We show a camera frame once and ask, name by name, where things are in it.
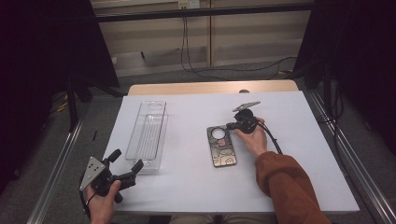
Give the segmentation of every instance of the plastic container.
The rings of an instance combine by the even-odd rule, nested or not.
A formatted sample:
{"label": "plastic container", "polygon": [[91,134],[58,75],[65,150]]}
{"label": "plastic container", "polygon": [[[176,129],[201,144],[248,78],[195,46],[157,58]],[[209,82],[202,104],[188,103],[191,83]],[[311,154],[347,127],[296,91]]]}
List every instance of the plastic container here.
{"label": "plastic container", "polygon": [[140,172],[160,169],[168,116],[165,101],[145,101],[140,105],[125,159],[134,166],[140,159]]}

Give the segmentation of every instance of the hand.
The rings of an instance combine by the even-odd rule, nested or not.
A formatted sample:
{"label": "hand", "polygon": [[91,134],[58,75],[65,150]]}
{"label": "hand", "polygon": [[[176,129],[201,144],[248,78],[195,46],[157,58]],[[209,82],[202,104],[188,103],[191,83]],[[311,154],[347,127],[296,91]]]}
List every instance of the hand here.
{"label": "hand", "polygon": [[88,206],[91,211],[91,223],[110,223],[114,213],[114,197],[119,192],[121,182],[119,180],[114,181],[111,185],[110,190],[106,197],[94,195],[95,190],[91,188],[91,185],[87,187],[87,198],[91,199]]}
{"label": "hand", "polygon": [[[264,123],[264,119],[256,118],[260,122]],[[238,135],[245,143],[247,150],[256,158],[262,153],[267,152],[267,136],[263,128],[256,126],[253,133],[245,134],[242,131],[235,129],[236,135]]]}

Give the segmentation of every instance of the brown sleeve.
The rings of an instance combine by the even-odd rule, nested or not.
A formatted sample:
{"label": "brown sleeve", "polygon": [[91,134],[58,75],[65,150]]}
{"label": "brown sleeve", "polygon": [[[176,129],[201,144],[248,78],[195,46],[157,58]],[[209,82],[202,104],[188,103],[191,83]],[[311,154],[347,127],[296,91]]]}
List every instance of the brown sleeve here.
{"label": "brown sleeve", "polygon": [[255,165],[257,183],[273,199],[279,224],[331,223],[320,211],[308,175],[293,157],[266,152]]}

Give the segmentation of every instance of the black cable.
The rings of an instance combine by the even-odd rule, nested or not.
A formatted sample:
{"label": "black cable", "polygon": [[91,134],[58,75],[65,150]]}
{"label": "black cable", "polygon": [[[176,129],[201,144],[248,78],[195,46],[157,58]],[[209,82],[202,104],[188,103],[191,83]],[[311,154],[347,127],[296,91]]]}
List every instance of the black cable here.
{"label": "black cable", "polygon": [[[82,182],[82,179],[84,178],[84,175],[85,175],[85,171],[82,172],[81,177],[79,178],[78,188],[79,188],[79,186],[81,186],[81,182]],[[79,193],[79,199],[81,200],[82,207],[84,209],[84,213],[85,213],[85,215],[87,215],[88,219],[91,220],[91,211],[90,211],[90,207],[88,206],[88,203],[90,202],[90,200],[93,198],[93,196],[96,193],[93,194],[93,196],[87,202],[85,202],[84,194],[82,193],[82,190],[78,190],[78,193]]]}
{"label": "black cable", "polygon": [[89,207],[89,205],[90,205],[90,201],[92,200],[92,198],[96,195],[97,193],[95,192],[92,196],[91,196],[91,198],[85,203],[88,207]]}
{"label": "black cable", "polygon": [[[283,61],[286,61],[286,60],[288,60],[288,59],[296,59],[296,58],[297,58],[297,57],[294,57],[294,56],[292,56],[292,57],[287,57],[287,58],[283,58],[283,59],[281,59],[281,60],[279,60],[279,61],[277,61],[277,62],[275,62],[275,63],[266,65],[266,66],[264,66],[264,67],[252,68],[252,69],[206,68],[206,69],[199,69],[199,70],[197,70],[197,69],[194,69],[194,68],[192,67],[192,65],[191,65],[191,60],[190,60],[190,47],[189,47],[189,35],[188,35],[188,29],[189,29],[189,28],[188,28],[188,25],[187,25],[187,19],[186,19],[186,18],[183,18],[183,27],[184,27],[184,29],[183,29],[183,44],[182,44],[182,47],[181,47],[181,57],[180,57],[181,66],[183,67],[183,69],[184,69],[185,71],[190,72],[190,73],[194,73],[195,75],[197,75],[197,76],[199,76],[199,77],[213,77],[213,76],[204,76],[204,75],[199,74],[200,72],[206,72],[206,71],[255,72],[255,71],[260,71],[260,70],[264,70],[264,69],[270,68],[270,67],[272,67],[272,66],[274,66],[274,65],[278,65],[278,71],[279,71],[279,65],[280,65]],[[191,69],[191,70],[187,69],[187,68],[184,66],[184,63],[183,63],[183,51],[184,51],[185,43],[186,43],[187,56],[188,56],[189,65],[190,65],[190,69]],[[267,80],[273,78],[275,75],[277,75],[277,73],[274,74],[274,75],[272,75],[271,77],[267,78]],[[226,80],[226,81],[231,81],[230,79],[226,79],[226,78],[222,78],[222,77],[213,77],[213,78],[218,78],[218,79],[222,79],[222,80]]]}
{"label": "black cable", "polygon": [[[340,100],[340,104],[341,104],[341,111],[338,112],[338,100]],[[332,106],[332,109],[334,109],[334,118],[328,118],[327,120],[324,120],[322,122],[318,121],[318,123],[325,123],[325,122],[331,122],[333,125],[333,136],[332,136],[332,140],[333,140],[333,144],[335,147],[335,154],[338,157],[339,163],[341,165],[341,170],[343,171],[345,177],[347,177],[350,180],[350,183],[352,185],[352,188],[358,193],[359,197],[361,198],[361,201],[363,202],[367,212],[369,213],[370,218],[373,220],[373,222],[376,224],[376,220],[374,218],[373,213],[371,212],[371,210],[369,209],[366,201],[364,201],[361,192],[358,190],[358,187],[356,186],[355,182],[353,181],[353,179],[351,178],[347,167],[344,163],[344,160],[341,156],[340,153],[340,148],[338,147],[338,142],[337,142],[337,138],[338,138],[338,120],[340,119],[341,115],[344,112],[344,102],[343,102],[343,97],[342,97],[342,92],[341,92],[341,88],[339,87],[338,83],[337,83],[337,89],[335,91],[335,100],[334,100],[334,104]],[[328,117],[326,114],[319,116],[326,118]]]}
{"label": "black cable", "polygon": [[274,143],[274,146],[276,148],[277,153],[283,155],[279,144],[277,143],[276,139],[272,136],[272,134],[271,134],[270,130],[267,128],[267,126],[265,126],[265,124],[263,122],[261,122],[261,121],[259,121],[257,123],[257,125],[259,125],[261,128],[263,128],[265,130],[266,133],[268,133],[268,136],[270,136],[272,142]]}
{"label": "black cable", "polygon": [[[183,69],[186,71],[186,72],[189,72],[189,73],[194,73],[195,75],[197,75],[198,77],[213,77],[213,76],[204,76],[204,75],[201,75],[201,74],[199,74],[197,71],[195,71],[193,68],[192,68],[192,65],[191,65],[191,60],[190,60],[190,47],[189,47],[189,35],[188,35],[188,26],[187,26],[187,19],[186,18],[183,18],[183,27],[184,27],[184,29],[183,29],[183,44],[182,44],[182,46],[181,46],[181,55],[180,55],[180,62],[181,62],[181,66],[183,67]],[[189,65],[190,65],[190,69],[191,70],[189,70],[189,69],[187,69],[186,67],[184,67],[184,63],[183,63],[183,51],[184,51],[184,43],[185,43],[185,41],[186,41],[186,44],[187,44],[187,57],[188,57],[188,59],[189,59]],[[227,78],[223,78],[223,77],[213,77],[213,78],[217,78],[217,79],[220,79],[220,80],[223,80],[223,81],[231,81],[230,79],[227,79]]]}

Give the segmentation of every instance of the wall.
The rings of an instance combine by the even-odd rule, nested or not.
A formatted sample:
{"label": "wall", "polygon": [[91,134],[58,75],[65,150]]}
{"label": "wall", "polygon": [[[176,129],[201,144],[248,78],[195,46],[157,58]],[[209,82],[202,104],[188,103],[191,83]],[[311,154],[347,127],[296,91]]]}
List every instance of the wall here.
{"label": "wall", "polygon": [[[201,7],[244,7],[311,2],[307,0],[201,0]],[[96,14],[178,9],[177,1],[92,0]],[[188,18],[189,47],[201,49],[213,66],[276,61],[296,56],[309,11]],[[131,52],[181,49],[183,19],[121,21],[100,24],[112,56]]]}

